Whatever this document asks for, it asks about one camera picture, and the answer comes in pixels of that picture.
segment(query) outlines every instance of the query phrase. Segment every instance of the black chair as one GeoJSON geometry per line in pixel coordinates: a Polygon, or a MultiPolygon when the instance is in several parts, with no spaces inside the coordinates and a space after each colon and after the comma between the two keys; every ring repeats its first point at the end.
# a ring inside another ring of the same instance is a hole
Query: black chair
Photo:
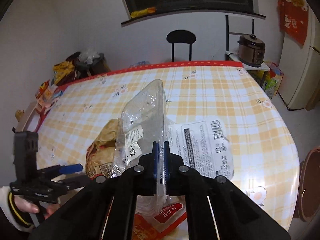
{"type": "MultiPolygon", "coordinates": [[[[226,14],[226,54],[225,54],[225,59],[229,60],[229,55],[227,55],[227,51],[229,51],[229,36],[230,35],[246,35],[247,33],[235,33],[235,32],[230,32],[229,31],[229,15],[226,14]]],[[[252,32],[251,34],[254,34],[254,19],[252,19],[252,32]]]]}
{"type": "Polygon", "coordinates": [[[191,61],[192,44],[196,42],[196,36],[189,31],[175,30],[167,35],[167,41],[172,44],[172,57],[171,61],[174,61],[174,44],[175,43],[187,43],[189,44],[189,61],[191,61]]]}

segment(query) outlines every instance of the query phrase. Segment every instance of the metal bolt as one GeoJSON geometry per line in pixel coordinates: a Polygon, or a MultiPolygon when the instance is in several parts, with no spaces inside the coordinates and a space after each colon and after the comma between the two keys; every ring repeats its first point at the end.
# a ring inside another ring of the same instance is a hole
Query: metal bolt
{"type": "Polygon", "coordinates": [[[98,176],[96,177],[96,182],[98,182],[99,184],[103,183],[106,181],[106,177],[105,176],[98,176]]]}
{"type": "Polygon", "coordinates": [[[217,180],[217,182],[219,182],[221,184],[223,184],[223,183],[225,183],[227,181],[225,176],[217,176],[216,180],[217,180]]]}
{"type": "Polygon", "coordinates": [[[136,165],[133,169],[136,172],[142,172],[144,170],[144,167],[141,165],[136,165]]]}
{"type": "Polygon", "coordinates": [[[187,172],[188,170],[189,170],[189,168],[186,165],[182,165],[179,167],[179,171],[181,171],[181,172],[187,172]]]}

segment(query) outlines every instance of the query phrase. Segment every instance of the floor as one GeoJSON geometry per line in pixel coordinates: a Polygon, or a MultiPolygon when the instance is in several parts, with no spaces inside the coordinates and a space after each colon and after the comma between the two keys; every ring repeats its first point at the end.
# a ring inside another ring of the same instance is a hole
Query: floor
{"type": "MultiPolygon", "coordinates": [[[[289,111],[279,94],[274,96],[271,101],[292,135],[298,150],[299,161],[303,161],[310,150],[320,145],[320,103],[311,111],[305,109],[289,111]]],[[[315,235],[317,226],[313,226],[314,224],[319,225],[319,223],[320,212],[310,224],[294,218],[289,228],[289,234],[292,240],[319,239],[320,234],[317,237],[315,235]]]]}

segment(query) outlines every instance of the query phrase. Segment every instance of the small white table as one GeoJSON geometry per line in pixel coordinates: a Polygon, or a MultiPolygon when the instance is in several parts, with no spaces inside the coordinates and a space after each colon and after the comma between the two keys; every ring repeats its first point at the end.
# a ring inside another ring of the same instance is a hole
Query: small white table
{"type": "MultiPolygon", "coordinates": [[[[238,53],[232,52],[232,51],[226,51],[226,55],[228,56],[228,59],[230,59],[232,61],[240,62],[238,53]]],[[[262,87],[264,80],[266,79],[267,73],[270,70],[270,68],[266,65],[266,63],[262,63],[262,65],[260,67],[252,67],[247,64],[244,64],[243,62],[242,62],[242,65],[245,70],[263,70],[264,71],[262,79],[261,79],[261,83],[260,83],[260,86],[262,87]]]]}

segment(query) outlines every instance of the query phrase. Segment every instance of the yellow bag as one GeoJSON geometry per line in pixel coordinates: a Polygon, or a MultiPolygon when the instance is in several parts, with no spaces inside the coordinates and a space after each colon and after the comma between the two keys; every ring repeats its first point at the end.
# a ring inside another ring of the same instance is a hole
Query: yellow bag
{"type": "Polygon", "coordinates": [[[53,78],[54,84],[58,84],[61,79],[63,79],[66,75],[69,75],[72,71],[74,71],[75,66],[72,61],[64,61],[60,64],[53,66],[53,78]]]}
{"type": "Polygon", "coordinates": [[[140,11],[134,11],[130,14],[131,18],[137,18],[137,17],[141,17],[150,13],[155,13],[156,12],[156,8],[155,7],[150,7],[144,10],[140,10],[140,11]]]}

